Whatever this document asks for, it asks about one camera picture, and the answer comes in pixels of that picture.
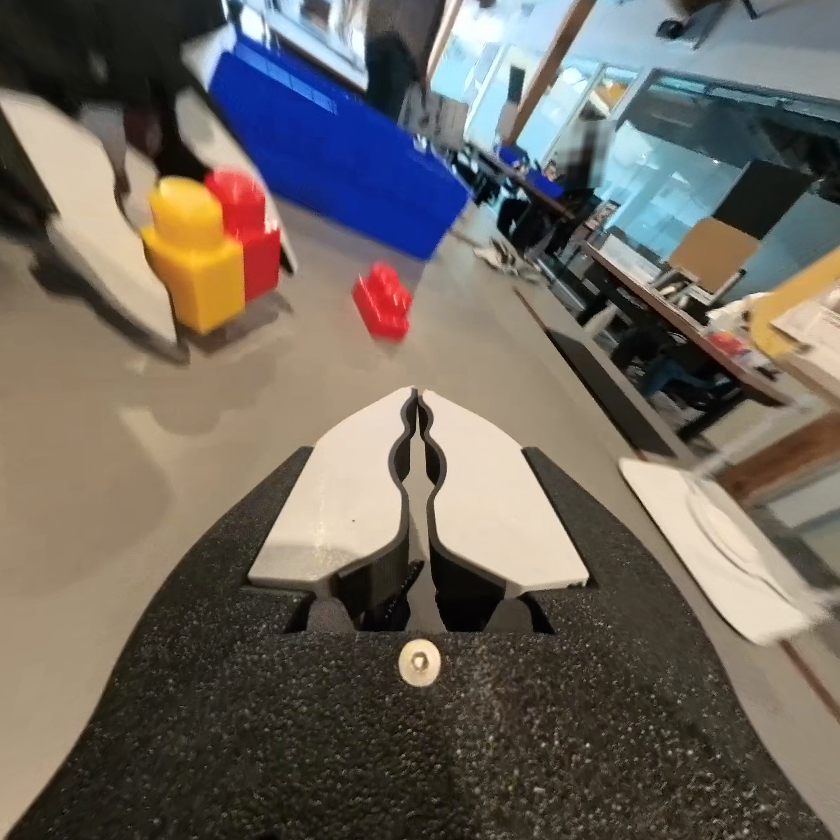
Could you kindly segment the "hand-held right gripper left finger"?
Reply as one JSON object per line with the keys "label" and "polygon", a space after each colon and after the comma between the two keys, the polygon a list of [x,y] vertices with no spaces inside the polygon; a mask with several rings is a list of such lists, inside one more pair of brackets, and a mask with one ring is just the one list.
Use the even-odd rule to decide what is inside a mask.
{"label": "hand-held right gripper left finger", "polygon": [[248,571],[252,585],[315,594],[383,559],[407,538],[417,389],[347,416],[311,450]]}

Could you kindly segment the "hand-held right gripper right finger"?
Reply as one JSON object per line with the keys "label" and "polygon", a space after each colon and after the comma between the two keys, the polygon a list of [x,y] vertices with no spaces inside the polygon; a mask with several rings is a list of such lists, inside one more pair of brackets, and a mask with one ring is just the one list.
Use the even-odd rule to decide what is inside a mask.
{"label": "hand-held right gripper right finger", "polygon": [[511,599],[590,573],[517,440],[432,391],[418,418],[433,490],[430,566],[444,599]]}

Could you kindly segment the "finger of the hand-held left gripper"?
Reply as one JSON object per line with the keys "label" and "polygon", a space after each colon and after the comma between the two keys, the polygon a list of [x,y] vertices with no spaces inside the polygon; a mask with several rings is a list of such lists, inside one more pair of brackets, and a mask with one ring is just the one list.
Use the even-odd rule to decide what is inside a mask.
{"label": "finger of the hand-held left gripper", "polygon": [[115,173],[88,128],[35,95],[2,88],[2,129],[46,202],[45,233],[58,258],[103,306],[156,349],[179,349],[169,293],[118,204]]}
{"label": "finger of the hand-held left gripper", "polygon": [[175,95],[175,125],[181,141],[208,170],[237,170],[262,188],[266,195],[266,221],[280,231],[280,267],[284,272],[297,272],[298,257],[264,176],[229,128],[201,79],[190,69],[185,73],[185,86]]}

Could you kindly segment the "red single-stud mega block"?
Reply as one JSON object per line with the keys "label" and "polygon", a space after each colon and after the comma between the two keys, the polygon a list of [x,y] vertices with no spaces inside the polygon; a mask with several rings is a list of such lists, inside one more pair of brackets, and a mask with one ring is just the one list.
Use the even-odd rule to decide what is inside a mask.
{"label": "red single-stud mega block", "polygon": [[266,192],[251,175],[225,168],[207,173],[204,185],[222,207],[226,235],[242,247],[250,303],[276,289],[280,278],[280,229],[268,219]]}

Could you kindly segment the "yellow single-stud mega block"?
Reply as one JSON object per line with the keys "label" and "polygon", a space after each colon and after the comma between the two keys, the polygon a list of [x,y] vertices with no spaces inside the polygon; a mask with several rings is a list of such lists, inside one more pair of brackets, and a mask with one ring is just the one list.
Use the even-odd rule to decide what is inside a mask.
{"label": "yellow single-stud mega block", "polygon": [[245,309],[243,249],[224,228],[221,203],[204,184],[162,177],[141,228],[145,257],[168,291],[175,320],[207,335]]}

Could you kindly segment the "red double-stud mega block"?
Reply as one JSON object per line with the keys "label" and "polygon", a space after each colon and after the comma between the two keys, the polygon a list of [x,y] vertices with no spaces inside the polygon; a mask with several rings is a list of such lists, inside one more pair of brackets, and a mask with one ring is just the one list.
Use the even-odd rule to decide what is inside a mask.
{"label": "red double-stud mega block", "polygon": [[374,262],[367,274],[359,276],[353,284],[352,300],[374,339],[394,343],[405,339],[413,296],[393,266],[384,261]]}

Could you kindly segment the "blue plastic bin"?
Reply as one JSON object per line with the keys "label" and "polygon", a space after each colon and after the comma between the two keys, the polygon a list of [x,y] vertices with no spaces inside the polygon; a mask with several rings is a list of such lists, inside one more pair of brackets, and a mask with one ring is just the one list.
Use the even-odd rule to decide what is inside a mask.
{"label": "blue plastic bin", "polygon": [[236,35],[209,89],[268,188],[428,262],[467,187],[431,150],[302,59]]}

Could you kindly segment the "black furniture panel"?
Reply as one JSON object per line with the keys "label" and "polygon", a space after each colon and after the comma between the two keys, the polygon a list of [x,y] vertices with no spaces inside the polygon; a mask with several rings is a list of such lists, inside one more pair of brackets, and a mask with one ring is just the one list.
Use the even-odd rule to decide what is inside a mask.
{"label": "black furniture panel", "polygon": [[549,327],[543,330],[616,431],[642,458],[681,466],[695,463],[689,448],[596,343],[586,335],[578,337]]}

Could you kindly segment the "white flat plate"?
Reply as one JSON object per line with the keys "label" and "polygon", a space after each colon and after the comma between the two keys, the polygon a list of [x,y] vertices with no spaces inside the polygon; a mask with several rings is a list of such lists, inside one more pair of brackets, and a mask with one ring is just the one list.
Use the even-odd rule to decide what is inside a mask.
{"label": "white flat plate", "polygon": [[814,590],[719,484],[698,468],[622,458],[619,471],[719,617],[762,647],[830,618]]}

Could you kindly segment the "black and white crumpled object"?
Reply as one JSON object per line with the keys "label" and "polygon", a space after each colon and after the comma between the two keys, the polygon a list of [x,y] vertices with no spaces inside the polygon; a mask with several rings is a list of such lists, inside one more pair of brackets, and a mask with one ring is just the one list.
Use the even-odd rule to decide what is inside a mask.
{"label": "black and white crumpled object", "polygon": [[486,242],[478,243],[474,246],[473,253],[489,268],[503,275],[516,277],[531,284],[545,280],[541,268],[521,257],[504,237],[490,237]]}

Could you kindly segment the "brown long table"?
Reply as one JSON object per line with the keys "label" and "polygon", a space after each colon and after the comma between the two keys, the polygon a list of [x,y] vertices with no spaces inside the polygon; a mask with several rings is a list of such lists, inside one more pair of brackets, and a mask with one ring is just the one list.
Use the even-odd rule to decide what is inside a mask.
{"label": "brown long table", "polygon": [[604,256],[600,249],[588,242],[581,245],[580,251],[604,269],[608,279],[599,281],[597,286],[610,304],[622,312],[627,319],[664,332],[682,335],[709,362],[738,382],[748,399],[760,405],[772,407],[792,403],[792,399],[766,376],[726,355],[710,340],[695,320],[673,306],[652,286],[635,281],[617,264]]}

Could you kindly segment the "wooden beam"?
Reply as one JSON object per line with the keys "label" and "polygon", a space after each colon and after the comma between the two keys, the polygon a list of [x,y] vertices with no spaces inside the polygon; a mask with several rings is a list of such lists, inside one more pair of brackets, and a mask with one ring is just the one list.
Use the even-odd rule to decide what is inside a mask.
{"label": "wooden beam", "polygon": [[543,95],[556,81],[564,58],[592,14],[595,5],[596,1],[573,1],[568,6],[562,22],[531,79],[530,87],[518,106],[515,118],[505,136],[505,144],[514,144],[518,141]]}

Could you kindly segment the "yellow round table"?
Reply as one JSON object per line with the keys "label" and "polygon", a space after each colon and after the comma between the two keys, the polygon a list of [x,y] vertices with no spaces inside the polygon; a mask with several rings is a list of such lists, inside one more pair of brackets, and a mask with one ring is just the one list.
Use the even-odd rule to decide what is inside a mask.
{"label": "yellow round table", "polygon": [[836,247],[758,300],[750,320],[756,349],[774,361],[800,349],[798,342],[773,326],[774,321],[804,301],[828,291],[838,278],[839,247]]}

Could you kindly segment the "cardboard box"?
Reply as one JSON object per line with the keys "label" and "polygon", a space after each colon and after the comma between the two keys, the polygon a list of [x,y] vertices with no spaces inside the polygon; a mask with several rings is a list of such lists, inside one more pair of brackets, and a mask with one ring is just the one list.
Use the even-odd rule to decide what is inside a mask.
{"label": "cardboard box", "polygon": [[713,301],[738,280],[759,246],[759,239],[715,217],[704,217],[688,231],[666,262]]}

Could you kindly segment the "black monitor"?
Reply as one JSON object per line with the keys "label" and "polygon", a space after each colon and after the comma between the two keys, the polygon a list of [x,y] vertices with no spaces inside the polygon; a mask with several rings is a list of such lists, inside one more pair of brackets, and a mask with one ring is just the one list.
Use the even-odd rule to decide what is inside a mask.
{"label": "black monitor", "polygon": [[762,240],[813,183],[806,173],[755,159],[745,165],[711,217]]}

